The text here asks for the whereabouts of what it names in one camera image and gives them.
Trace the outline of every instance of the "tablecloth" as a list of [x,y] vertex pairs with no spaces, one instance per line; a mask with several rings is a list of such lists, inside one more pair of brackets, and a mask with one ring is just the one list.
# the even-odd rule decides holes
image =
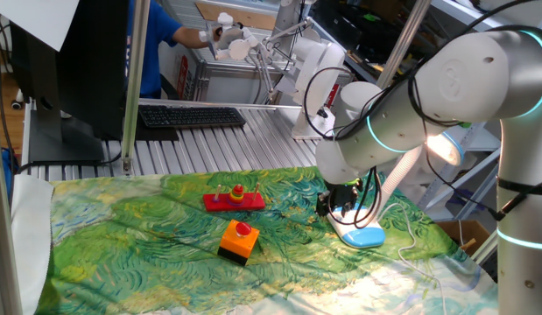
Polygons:
[[[267,207],[207,213],[218,185],[252,191]],[[314,213],[316,168],[92,178],[55,184],[52,254],[42,314],[441,314],[440,288],[405,266],[403,210],[381,220],[386,242],[354,249]],[[417,237],[404,252],[444,287],[448,313],[497,313],[496,284],[403,194]],[[245,267],[216,254],[230,220],[260,230]]]

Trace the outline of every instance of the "black base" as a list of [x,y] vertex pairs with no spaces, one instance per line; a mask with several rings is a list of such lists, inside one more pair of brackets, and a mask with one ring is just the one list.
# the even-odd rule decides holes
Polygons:
[[30,162],[103,161],[102,141],[94,137],[92,128],[74,117],[62,120],[62,141],[39,132],[37,111],[32,110]]
[[239,263],[241,264],[242,266],[245,266],[245,264],[247,263],[247,258],[243,257],[242,255],[238,255],[232,251],[229,251],[225,248],[221,248],[219,247],[218,248],[218,255],[219,256],[222,256],[224,258],[228,258],[230,261],[234,262],[234,263]]

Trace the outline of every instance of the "black cable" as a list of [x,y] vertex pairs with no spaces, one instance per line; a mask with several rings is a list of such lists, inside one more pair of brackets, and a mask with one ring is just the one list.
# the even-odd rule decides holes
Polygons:
[[[93,162],[93,163],[79,163],[79,164],[74,164],[74,165],[78,165],[78,166],[103,166],[103,165],[109,165],[109,164],[117,161],[119,158],[121,158],[121,152],[119,152],[119,154],[117,154],[115,157],[113,157],[109,161]],[[33,167],[33,166],[63,166],[63,165],[68,165],[68,163],[66,163],[66,162],[30,162],[28,164],[24,164],[24,165],[20,166],[20,168],[18,169],[18,174],[21,174],[22,172],[26,171],[28,168]]]
[[[420,102],[420,95],[419,95],[419,91],[418,89],[416,88],[416,81],[414,80],[414,76],[410,79],[410,84],[412,84],[414,86],[414,90],[415,90],[415,95],[414,97],[416,97],[416,102],[417,102],[417,106],[419,107],[419,110],[422,111],[422,104]],[[428,138],[428,130],[426,129],[426,120],[424,117],[421,117],[422,118],[422,126],[424,128],[424,131],[425,131],[425,139]],[[458,195],[460,195],[463,199],[467,200],[467,201],[471,201],[473,203],[475,203],[476,205],[479,205],[481,207],[485,207],[487,208],[487,210],[489,211],[489,213],[496,219],[499,221],[499,219],[497,217],[499,217],[499,215],[497,214],[497,211],[495,211],[495,209],[491,208],[490,206],[487,206],[487,205],[484,205],[483,203],[479,202],[479,201],[475,201],[471,198],[469,198],[468,196],[466,196],[465,194],[461,193],[459,190],[457,190],[455,187],[452,186],[451,183],[449,183],[447,180],[443,179],[441,177],[441,175],[439,175],[439,173],[434,170],[434,167],[432,165],[432,163],[430,162],[430,154],[429,154],[429,149],[426,149],[426,162],[428,163],[428,167],[430,167],[430,170],[432,170],[432,172],[434,173],[434,175],[436,175],[436,177],[438,177],[445,185],[447,185],[448,187],[450,187],[455,193],[457,193]]]
[[[375,197],[374,197],[374,201],[372,202],[372,205],[370,206],[370,209],[369,211],[364,215],[363,218],[361,218],[360,220],[358,220],[358,214],[360,213],[360,210],[362,209],[362,206],[366,200],[366,196],[368,195],[368,191],[370,189],[370,183],[371,183],[371,178],[374,178],[374,186],[375,186]],[[368,223],[366,223],[364,226],[362,227],[359,227],[358,224],[359,223],[362,223],[364,222],[365,220],[367,220],[372,214],[376,214],[377,213],[377,208],[379,207],[379,205],[382,203],[382,193],[381,193],[381,190],[382,190],[382,187],[381,187],[381,181],[380,181],[380,178],[379,178],[379,175],[377,174],[377,168],[376,167],[373,167],[370,169],[370,172],[368,173],[368,178],[366,180],[366,187],[364,188],[364,193],[363,193],[363,196],[361,197],[360,199],[360,204],[358,205],[358,208],[356,210],[356,214],[355,214],[355,220],[353,222],[343,222],[341,220],[338,220],[334,214],[333,214],[333,209],[331,209],[331,199],[333,198],[334,196],[334,190],[331,192],[331,194],[329,195],[328,199],[327,199],[327,209],[329,211],[329,215],[331,216],[331,218],[333,218],[333,220],[343,226],[352,226],[354,225],[355,228],[357,229],[362,229],[362,228],[366,228],[369,224],[370,224],[370,221]]]
[[540,187],[542,187],[542,182],[517,194],[516,197],[512,198],[512,200],[508,201],[506,205],[502,207],[502,216],[504,217],[506,214],[512,211],[517,205],[519,205],[522,201],[524,201],[527,198],[528,194],[530,194],[531,192],[533,192],[534,190]]
[[[356,218],[357,218],[357,215],[358,213],[356,214],[356,217],[355,217],[355,228],[357,229],[362,229],[362,228],[366,228],[374,218],[376,218],[377,216],[377,213],[379,212],[379,205],[382,204],[382,185],[381,185],[381,181],[379,179],[379,175],[377,174],[377,170],[375,170],[375,173],[376,173],[376,195],[374,196],[374,202],[372,203],[372,205],[370,206],[370,210],[366,213],[366,215],[359,221],[356,221]],[[369,217],[372,217],[370,220],[368,220],[368,222],[366,222],[363,226],[359,227],[358,226],[358,223],[364,221],[364,220],[367,220]]]
[[503,4],[497,8],[495,8],[494,10],[491,10],[489,12],[487,12],[486,14],[483,14],[482,16],[480,16],[478,19],[476,19],[475,21],[473,21],[471,24],[467,25],[467,27],[461,31],[455,38],[458,38],[462,35],[465,35],[467,34],[468,32],[471,32],[471,30],[473,30],[473,28],[477,25],[479,25],[482,21],[486,20],[487,18],[490,18],[506,9],[509,9],[511,7],[514,7],[516,5],[519,5],[519,4],[527,4],[529,2],[535,2],[535,1],[538,1],[538,0],[516,0],[516,1],[511,1],[509,3],[506,3],[506,4]]
[[14,157],[16,152],[14,147],[11,145],[10,133],[8,132],[8,124],[6,123],[6,114],[4,112],[4,98],[2,95],[2,67],[0,66],[0,119],[2,120],[2,127],[4,129],[4,137],[6,138],[6,143],[8,145],[8,150],[10,151],[10,171],[11,171],[11,194],[9,196],[10,205],[11,197],[14,191],[14,175],[16,174],[16,166],[14,164]]
[[312,120],[310,119],[309,114],[307,113],[307,95],[309,94],[309,89],[312,86],[312,83],[315,80],[315,78],[317,78],[318,75],[320,75],[320,74],[322,74],[322,73],[324,73],[326,71],[330,71],[330,70],[343,71],[343,72],[345,72],[347,74],[351,74],[351,72],[348,69],[337,67],[337,66],[330,66],[330,67],[326,67],[326,68],[321,69],[316,74],[314,74],[312,79],[310,79],[310,81],[307,83],[306,92],[304,93],[304,100],[302,102],[302,107],[304,108],[304,114],[306,115],[307,123],[313,129],[313,131],[315,131],[318,135],[323,137],[323,139],[325,139],[325,140],[333,140],[334,137],[333,136],[326,136],[319,129],[317,129],[317,127],[315,127],[313,125]]
[[[411,68],[409,71],[407,71],[406,73],[404,73],[403,75],[399,76],[391,85],[389,85],[384,91],[382,94],[379,95],[379,98],[375,101],[375,104],[380,104],[382,102],[382,100],[390,94],[391,91],[393,91],[395,88],[397,88],[400,84],[404,83],[405,81],[407,81],[408,79],[410,79],[412,76],[414,76],[414,74],[418,71],[418,69],[420,69],[423,65],[425,65],[426,62],[428,62],[432,57],[434,57],[436,54],[438,54],[449,42],[451,42],[452,40],[460,37],[461,35],[469,32],[472,27],[475,27],[476,25],[478,25],[479,23],[481,23],[482,21],[484,21],[485,19],[487,18],[490,18],[492,17],[493,15],[497,14],[498,12],[501,12],[501,11],[504,11],[506,9],[509,9],[513,6],[516,6],[516,5],[519,5],[519,4],[524,4],[524,3],[528,3],[528,2],[532,2],[532,1],[538,1],[538,0],[518,0],[518,1],[515,1],[515,2],[512,2],[512,3],[507,3],[507,4],[504,4],[492,11],[490,11],[489,13],[479,17],[478,19],[476,19],[475,22],[473,22],[473,24],[469,25],[468,27],[466,27],[461,33],[460,35],[452,38],[451,40],[449,40],[446,44],[442,45],[441,47],[439,47],[436,52],[434,52],[433,54],[431,54],[430,56],[427,56],[423,59],[421,59],[413,68]],[[315,79],[315,77],[320,74],[321,71],[319,71],[318,73],[316,73],[313,78],[310,80],[310,83],[308,83],[308,86],[307,86],[307,89],[306,89],[306,95],[307,95],[307,91],[309,91],[309,88],[311,86],[311,82],[313,82],[313,79]],[[429,123],[432,123],[432,124],[438,124],[440,126],[444,126],[444,127],[451,127],[451,126],[454,126],[455,124],[459,123],[458,121],[439,121],[439,120],[436,120],[432,117],[428,117],[427,115],[424,114],[424,112],[422,112],[422,110],[420,110],[418,107],[416,107],[415,105],[413,105],[413,108],[415,109],[415,111],[417,111],[417,114],[419,114],[421,117],[425,118]],[[331,136],[323,136],[320,132],[318,132],[317,130],[315,130],[315,127],[311,124],[311,122],[309,121],[309,115],[306,114],[306,119],[307,121],[309,122],[309,125],[310,127],[312,127],[313,130],[315,130],[320,136],[323,137],[324,140],[328,140],[328,141],[332,141],[332,140],[335,140],[335,141],[340,141],[340,140],[344,140],[344,139],[347,139],[351,136],[353,136],[356,132],[358,132],[359,130],[361,130],[364,126],[366,126],[366,118],[372,114],[372,112],[377,108],[377,106],[373,106],[370,108],[370,110],[368,112],[366,112],[366,115],[360,117],[356,123],[353,123],[351,124],[351,128],[350,129],[347,129],[346,132],[343,132],[342,134],[340,134],[339,136],[337,137],[331,137]]]
[[4,31],[4,26],[2,25],[2,20],[0,19],[0,34],[2,33],[4,35],[4,44],[6,45],[6,49],[4,50],[2,48],[2,44],[0,43],[0,52],[2,54],[3,60],[4,60],[4,66],[6,67],[6,72],[8,74],[11,74],[10,69],[8,68],[8,64],[11,64],[10,59],[10,45],[8,44],[8,37],[6,36],[6,32]]

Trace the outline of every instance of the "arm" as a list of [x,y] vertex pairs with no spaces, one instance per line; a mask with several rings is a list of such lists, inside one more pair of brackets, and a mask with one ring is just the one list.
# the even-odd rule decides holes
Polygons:
[[[220,37],[216,34],[214,30],[214,39],[218,40]],[[180,43],[187,48],[204,48],[208,47],[208,42],[201,42],[199,38],[199,30],[186,28],[181,26],[172,36],[173,41]]]

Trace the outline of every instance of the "metal pole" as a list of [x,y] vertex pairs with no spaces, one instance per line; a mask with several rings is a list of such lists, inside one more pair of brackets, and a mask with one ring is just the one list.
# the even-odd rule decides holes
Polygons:
[[425,18],[425,14],[428,12],[428,8],[430,8],[430,2],[432,2],[432,0],[417,0],[412,7],[411,15],[409,16],[409,19],[407,20],[407,23],[405,24],[405,27],[403,28],[403,31],[401,32],[401,35],[399,36],[399,39],[391,52],[390,58],[385,64],[384,71],[377,80],[377,85],[381,89],[387,88],[390,85],[391,79],[395,75],[397,68],[401,64],[403,57],[409,49],[412,39],[414,39],[414,35],[419,29],[420,23],[422,23],[422,20]]
[[0,314],[17,315],[22,313],[22,308],[5,183],[0,150]]
[[127,91],[127,106],[124,114],[123,145],[121,158],[123,173],[131,175],[134,140],[137,132],[138,99],[140,98],[140,83],[142,66],[144,64],[144,44],[148,28],[150,0],[136,0],[132,19],[132,40],[130,42],[129,88]]

